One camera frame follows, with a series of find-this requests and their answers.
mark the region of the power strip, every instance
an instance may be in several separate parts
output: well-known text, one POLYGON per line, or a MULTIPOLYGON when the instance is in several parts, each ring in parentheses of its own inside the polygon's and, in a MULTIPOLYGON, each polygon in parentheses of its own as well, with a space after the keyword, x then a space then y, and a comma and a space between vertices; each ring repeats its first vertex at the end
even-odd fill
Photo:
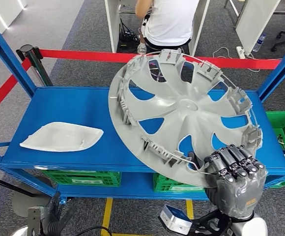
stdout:
POLYGON ((245 59, 245 51, 243 47, 237 46, 237 52, 240 59, 245 59))

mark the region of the white desk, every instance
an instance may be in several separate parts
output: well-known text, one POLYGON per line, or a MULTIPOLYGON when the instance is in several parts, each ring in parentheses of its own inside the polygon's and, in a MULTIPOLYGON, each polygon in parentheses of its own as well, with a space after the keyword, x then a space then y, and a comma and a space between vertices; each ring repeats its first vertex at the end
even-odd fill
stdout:
POLYGON ((285 0, 245 0, 240 13, 232 0, 225 0, 225 7, 228 1, 238 17, 234 28, 246 54, 252 52, 273 14, 285 14, 285 11, 275 12, 279 4, 285 4, 285 0))
MULTIPOLYGON (((210 1, 210 0, 200 0, 194 16, 193 35, 191 41, 188 44, 191 56, 194 56, 196 51, 197 44, 203 28, 210 1)), ((115 53, 119 37, 119 7, 121 5, 136 5, 137 0, 105 0, 105 2, 112 50, 113 53, 115 53)))

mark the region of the water bottle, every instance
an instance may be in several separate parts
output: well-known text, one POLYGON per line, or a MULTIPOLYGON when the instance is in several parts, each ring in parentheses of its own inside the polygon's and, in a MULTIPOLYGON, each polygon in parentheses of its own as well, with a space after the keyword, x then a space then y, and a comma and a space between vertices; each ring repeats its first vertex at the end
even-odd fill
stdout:
POLYGON ((262 34, 256 42, 256 44, 253 48, 253 52, 258 52, 262 47, 262 45, 264 43, 265 39, 266 38, 266 34, 263 33, 262 34))

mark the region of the stanchion post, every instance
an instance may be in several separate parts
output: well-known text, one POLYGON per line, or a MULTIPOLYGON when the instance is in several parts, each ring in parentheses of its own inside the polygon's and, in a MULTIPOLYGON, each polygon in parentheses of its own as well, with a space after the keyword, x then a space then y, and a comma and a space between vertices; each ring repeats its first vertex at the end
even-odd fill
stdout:
POLYGON ((38 48, 34 48, 32 45, 26 44, 20 49, 16 51, 19 57, 21 59, 22 56, 28 58, 31 64, 34 67, 34 72, 38 79, 40 80, 42 85, 43 86, 53 86, 52 81, 41 63, 40 59, 42 59, 41 54, 39 54, 38 48))

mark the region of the white wall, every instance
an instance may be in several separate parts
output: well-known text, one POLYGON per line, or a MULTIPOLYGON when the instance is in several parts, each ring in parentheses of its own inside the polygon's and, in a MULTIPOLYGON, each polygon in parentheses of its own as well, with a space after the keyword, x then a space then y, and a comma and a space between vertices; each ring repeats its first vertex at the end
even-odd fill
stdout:
MULTIPOLYGON (((26 6, 26 0, 20 0, 20 2, 23 6, 26 6)), ((0 16, 7 26, 10 26, 22 10, 18 0, 0 0, 0 16)), ((0 20, 0 33, 5 29, 6 27, 0 20)))

